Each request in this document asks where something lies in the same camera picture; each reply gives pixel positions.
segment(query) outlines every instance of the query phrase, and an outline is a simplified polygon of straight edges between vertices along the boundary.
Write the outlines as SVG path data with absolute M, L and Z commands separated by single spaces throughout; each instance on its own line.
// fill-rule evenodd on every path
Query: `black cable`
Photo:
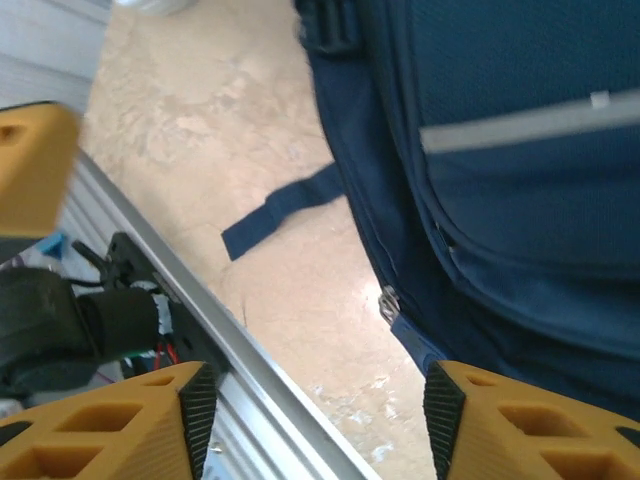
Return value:
M 78 252 L 84 259 L 94 266 L 100 273 L 100 278 L 105 278 L 108 270 L 108 262 L 105 261 L 100 255 L 91 250 L 91 248 L 81 242 L 80 240 L 74 240 L 71 242 L 71 247 Z
M 104 287 L 104 282 L 91 282 L 89 280 L 80 280 L 78 278 L 65 278 L 71 285 L 77 285 L 78 287 L 97 288 Z

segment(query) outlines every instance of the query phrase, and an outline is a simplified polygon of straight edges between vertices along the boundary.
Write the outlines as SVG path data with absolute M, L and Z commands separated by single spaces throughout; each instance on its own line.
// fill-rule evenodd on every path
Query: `marble floor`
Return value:
M 83 146 L 383 478 L 435 478 L 424 380 L 377 313 L 344 198 L 231 262 L 220 233 L 330 163 L 290 0 L 119 7 Z

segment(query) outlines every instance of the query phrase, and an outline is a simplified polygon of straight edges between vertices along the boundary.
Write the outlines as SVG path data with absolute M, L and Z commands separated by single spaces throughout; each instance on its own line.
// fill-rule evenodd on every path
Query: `black rubber pad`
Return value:
M 31 422 L 13 422 L 0 427 L 0 447 L 9 442 L 9 440 L 16 438 L 31 425 Z
M 618 427 L 616 430 L 620 435 L 629 440 L 636 447 L 640 448 L 640 430 L 635 430 L 629 427 Z
M 189 383 L 178 392 L 178 397 L 191 473 L 193 478 L 202 478 L 216 410 L 213 367 L 208 363 L 203 364 Z
M 427 372 L 423 408 L 438 480 L 445 480 L 449 474 L 465 399 L 465 393 L 447 372 L 432 362 Z

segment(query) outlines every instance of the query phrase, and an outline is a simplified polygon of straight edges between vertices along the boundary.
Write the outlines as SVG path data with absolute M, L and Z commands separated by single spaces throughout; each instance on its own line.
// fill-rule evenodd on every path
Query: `blue object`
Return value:
M 292 213 L 324 205 L 342 194 L 342 182 L 335 164 L 276 190 L 267 197 L 264 205 L 222 232 L 229 258 L 236 260 L 244 255 L 274 233 Z
M 53 257 L 57 260 L 62 260 L 65 240 L 66 237 L 62 232 L 56 232 L 40 240 L 36 243 L 35 247 L 43 255 Z
M 640 2 L 361 6 L 366 56 L 308 54 L 394 333 L 425 374 L 446 357 L 640 420 L 640 121 L 562 116 L 640 88 Z

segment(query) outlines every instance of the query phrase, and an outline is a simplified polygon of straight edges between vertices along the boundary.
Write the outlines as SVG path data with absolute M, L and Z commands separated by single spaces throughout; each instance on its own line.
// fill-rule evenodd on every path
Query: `gray metal surface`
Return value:
M 84 154 L 61 228 L 97 252 L 114 232 L 127 232 L 227 355 L 206 478 L 379 478 Z

